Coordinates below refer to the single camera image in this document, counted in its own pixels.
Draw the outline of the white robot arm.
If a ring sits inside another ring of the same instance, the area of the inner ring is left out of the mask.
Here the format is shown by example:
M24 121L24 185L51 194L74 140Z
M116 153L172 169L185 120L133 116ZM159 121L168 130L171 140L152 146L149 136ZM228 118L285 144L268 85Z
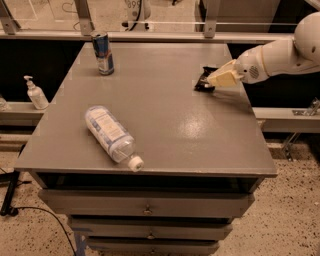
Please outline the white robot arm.
M280 74L300 75L320 71L320 13L303 18L291 37L243 52L212 72L206 87L255 84Z

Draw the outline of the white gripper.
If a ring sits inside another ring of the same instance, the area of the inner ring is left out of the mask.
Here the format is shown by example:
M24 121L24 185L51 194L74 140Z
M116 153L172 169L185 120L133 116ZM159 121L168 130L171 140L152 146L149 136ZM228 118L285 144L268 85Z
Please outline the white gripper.
M263 47L256 46L243 52L207 77L209 87L236 86L239 81L255 84L269 78L263 63Z

